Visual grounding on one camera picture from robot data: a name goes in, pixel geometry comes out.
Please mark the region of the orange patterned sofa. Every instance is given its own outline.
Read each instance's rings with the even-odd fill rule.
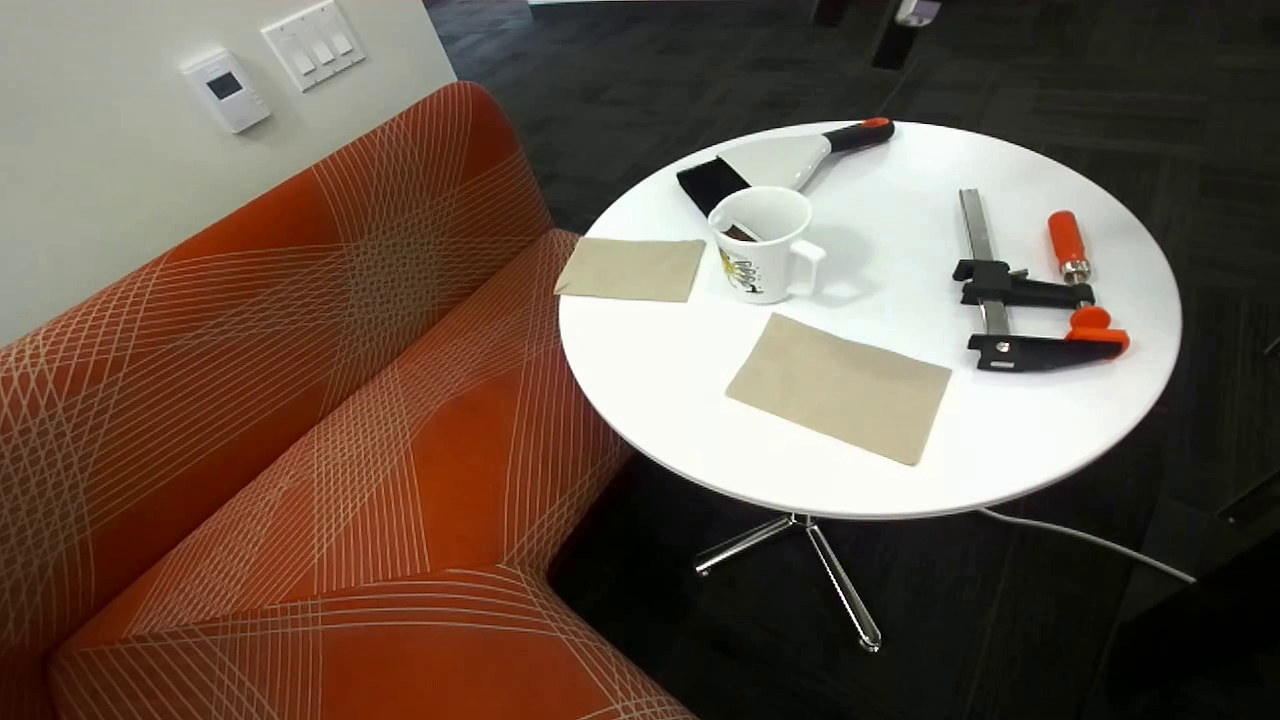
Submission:
[[[446,84],[0,347],[0,717],[684,717],[543,582],[568,249]]]

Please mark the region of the mug handle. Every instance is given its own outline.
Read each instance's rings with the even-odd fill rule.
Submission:
[[[803,275],[798,275],[794,292],[813,294],[814,292],[814,266],[828,261],[828,251],[806,244],[806,241],[794,241],[791,254],[803,264]]]

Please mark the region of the light switch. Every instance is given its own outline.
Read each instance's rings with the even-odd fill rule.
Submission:
[[[365,59],[348,17],[330,0],[278,17],[261,33],[299,92]]]

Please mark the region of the white mug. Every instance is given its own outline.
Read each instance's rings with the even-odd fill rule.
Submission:
[[[813,294],[824,249],[803,241],[813,220],[806,195],[757,182],[724,195],[713,212],[724,275],[757,303]]]

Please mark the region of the white wall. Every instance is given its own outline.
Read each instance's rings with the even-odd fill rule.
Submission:
[[[261,24],[311,0],[0,0],[0,344],[455,72],[419,0],[340,0],[368,59],[295,92]],[[271,104],[228,136],[177,64],[222,44]]]

